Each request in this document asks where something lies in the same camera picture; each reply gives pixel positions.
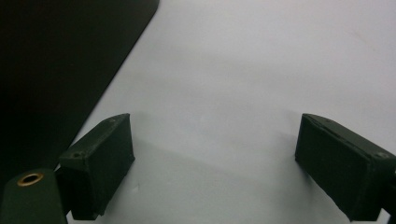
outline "white floor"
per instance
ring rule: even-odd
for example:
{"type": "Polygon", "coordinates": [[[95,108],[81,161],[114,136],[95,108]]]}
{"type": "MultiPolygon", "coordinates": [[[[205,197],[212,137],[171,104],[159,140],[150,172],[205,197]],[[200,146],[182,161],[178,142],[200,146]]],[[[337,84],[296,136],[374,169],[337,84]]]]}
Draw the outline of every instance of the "white floor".
{"type": "Polygon", "coordinates": [[[394,0],[161,0],[79,135],[131,114],[136,161],[94,223],[349,223],[294,161],[300,118],[396,153],[395,24],[394,0]]]}

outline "white surface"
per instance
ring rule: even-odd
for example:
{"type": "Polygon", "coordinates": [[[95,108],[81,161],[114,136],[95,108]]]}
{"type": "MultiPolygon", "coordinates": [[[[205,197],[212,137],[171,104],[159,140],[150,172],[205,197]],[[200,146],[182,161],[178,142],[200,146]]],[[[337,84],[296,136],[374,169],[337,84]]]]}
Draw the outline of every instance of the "white surface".
{"type": "Polygon", "coordinates": [[[395,24],[393,0],[161,0],[79,135],[131,113],[136,161],[94,223],[349,223],[294,161],[300,118],[396,153],[395,24]]]}

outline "dark green block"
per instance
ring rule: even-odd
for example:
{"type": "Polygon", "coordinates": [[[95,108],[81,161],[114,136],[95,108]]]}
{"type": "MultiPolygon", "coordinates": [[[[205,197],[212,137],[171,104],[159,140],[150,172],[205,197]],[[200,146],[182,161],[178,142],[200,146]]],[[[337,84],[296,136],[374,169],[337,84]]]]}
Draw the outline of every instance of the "dark green block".
{"type": "Polygon", "coordinates": [[[105,119],[60,157],[74,219],[94,220],[134,161],[129,114],[105,119]]]}
{"type": "Polygon", "coordinates": [[[350,220],[377,220],[394,155],[332,120],[303,114],[295,157],[350,220]]]}
{"type": "Polygon", "coordinates": [[[2,224],[66,224],[55,175],[37,169],[17,175],[6,184],[2,224]]]}

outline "dark panel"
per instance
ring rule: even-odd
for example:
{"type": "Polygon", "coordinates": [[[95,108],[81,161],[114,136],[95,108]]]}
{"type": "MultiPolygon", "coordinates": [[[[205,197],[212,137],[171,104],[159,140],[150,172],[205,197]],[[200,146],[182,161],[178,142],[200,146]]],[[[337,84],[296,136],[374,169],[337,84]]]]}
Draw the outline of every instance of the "dark panel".
{"type": "Polygon", "coordinates": [[[14,175],[55,167],[157,6],[0,0],[0,192],[14,175]]]}

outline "screw hole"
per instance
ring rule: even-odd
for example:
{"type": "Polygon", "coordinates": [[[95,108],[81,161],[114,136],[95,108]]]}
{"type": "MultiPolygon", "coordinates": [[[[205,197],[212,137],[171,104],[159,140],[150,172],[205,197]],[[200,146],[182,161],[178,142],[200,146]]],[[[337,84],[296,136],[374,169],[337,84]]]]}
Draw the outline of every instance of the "screw hole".
{"type": "Polygon", "coordinates": [[[40,173],[26,175],[18,181],[18,186],[20,187],[31,186],[37,183],[38,181],[40,181],[43,177],[44,175],[40,173]]]}
{"type": "Polygon", "coordinates": [[[78,157],[81,156],[81,153],[75,152],[75,153],[72,154],[72,156],[73,156],[73,158],[78,158],[78,157]]]}

